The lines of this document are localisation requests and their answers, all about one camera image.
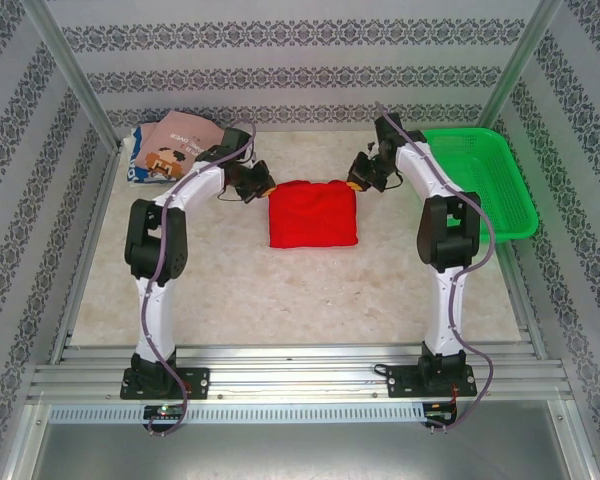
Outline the red t-shirt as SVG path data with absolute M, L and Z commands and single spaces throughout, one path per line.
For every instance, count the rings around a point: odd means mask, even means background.
M 358 244 L 356 193 L 345 182 L 296 180 L 269 195 L 269 246 L 277 249 Z

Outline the folded pink printed t-shirt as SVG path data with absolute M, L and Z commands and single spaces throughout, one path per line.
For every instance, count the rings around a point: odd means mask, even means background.
M 133 153 L 140 182 L 180 180 L 200 154 L 220 144 L 223 135 L 214 122 L 178 111 L 142 124 L 134 133 L 138 149 Z

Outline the green plastic basket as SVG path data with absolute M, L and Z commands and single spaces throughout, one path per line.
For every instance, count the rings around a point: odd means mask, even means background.
M 498 243 L 527 239 L 538 215 L 505 139 L 485 128 L 443 128 L 423 132 L 449 178 L 479 195 Z

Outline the folded white blue t-shirt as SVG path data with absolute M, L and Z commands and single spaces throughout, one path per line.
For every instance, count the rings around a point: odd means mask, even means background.
M 144 141 L 147 140 L 156 128 L 157 123 L 144 123 L 131 130 L 131 133 L 122 139 L 121 161 L 127 167 L 126 179 L 131 185 L 168 184 L 174 180 L 167 179 L 164 175 L 152 176 L 151 172 L 136 165 L 136 159 Z

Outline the aluminium table side rail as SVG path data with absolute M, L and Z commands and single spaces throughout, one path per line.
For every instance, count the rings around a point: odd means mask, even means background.
M 519 327 L 528 333 L 536 357 L 539 360 L 548 360 L 549 355 L 546 352 L 514 249 L 510 243 L 502 243 L 496 247 L 496 253 Z
M 60 362 L 63 357 L 67 340 L 72 336 L 102 224 L 104 222 L 109 197 L 115 182 L 121 152 L 121 146 L 118 146 L 111 152 L 106 169 L 103 172 L 100 187 L 91 209 L 91 216 L 89 217 L 87 229 L 82 238 L 82 246 L 77 258 L 77 263 L 75 264 L 70 290 L 65 298 L 62 316 L 55 331 L 52 349 L 49 351 L 50 364 L 58 364 Z

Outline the aluminium frame post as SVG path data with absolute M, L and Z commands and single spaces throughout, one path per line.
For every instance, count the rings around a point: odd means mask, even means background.
M 19 1 L 61 70 L 64 79 L 85 110 L 100 140 L 108 149 L 116 149 L 120 143 L 119 137 L 62 29 L 53 17 L 47 1 Z
M 563 0 L 539 0 L 518 44 L 511 54 L 495 87 L 476 122 L 477 127 L 491 128 L 520 79 L 533 51 L 543 38 Z

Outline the aluminium mounting rail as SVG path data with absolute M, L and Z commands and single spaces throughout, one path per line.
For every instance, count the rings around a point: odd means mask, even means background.
M 543 359 L 532 343 L 487 343 L 493 361 L 468 357 L 476 382 L 492 381 L 495 400 L 563 400 L 573 397 L 563 363 Z M 211 372 L 209 400 L 216 403 L 370 402 L 387 398 L 377 364 L 407 365 L 420 354 L 416 344 L 318 346 L 181 346 L 177 361 Z M 118 402 L 129 348 L 68 347 L 58 363 L 34 369 L 26 397 L 47 404 Z

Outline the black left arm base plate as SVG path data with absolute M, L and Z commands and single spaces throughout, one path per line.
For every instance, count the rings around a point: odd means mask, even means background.
M 205 400 L 210 384 L 210 370 L 207 368 L 177 368 L 177 378 L 160 368 L 149 374 L 141 374 L 127 368 L 124 371 L 120 388 L 123 400 L 182 400 L 179 384 L 186 389 L 186 396 L 192 400 Z

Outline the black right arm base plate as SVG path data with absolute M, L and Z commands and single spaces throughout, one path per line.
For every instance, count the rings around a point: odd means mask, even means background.
M 473 369 L 468 365 L 429 376 L 417 366 L 390 366 L 387 388 L 390 398 L 475 397 L 478 394 Z

